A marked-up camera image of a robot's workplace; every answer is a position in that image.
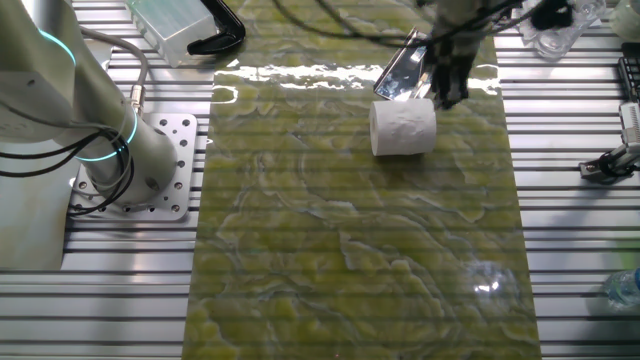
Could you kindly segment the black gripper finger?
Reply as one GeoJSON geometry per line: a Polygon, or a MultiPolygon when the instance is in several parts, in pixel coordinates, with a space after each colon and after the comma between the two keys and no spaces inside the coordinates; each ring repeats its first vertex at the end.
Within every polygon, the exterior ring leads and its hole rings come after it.
{"type": "Polygon", "coordinates": [[[449,100],[451,105],[455,106],[468,98],[469,91],[467,80],[453,80],[449,91],[449,100]]]}
{"type": "Polygon", "coordinates": [[[449,109],[449,90],[450,83],[448,79],[436,79],[432,83],[434,93],[434,103],[438,109],[449,109]]]}

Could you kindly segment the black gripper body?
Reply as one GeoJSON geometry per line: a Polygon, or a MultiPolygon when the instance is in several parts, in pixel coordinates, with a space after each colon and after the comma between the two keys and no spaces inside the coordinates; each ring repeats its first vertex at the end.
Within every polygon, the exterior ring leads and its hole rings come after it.
{"type": "Polygon", "coordinates": [[[474,40],[453,38],[432,47],[435,80],[466,80],[474,62],[474,40]]]}

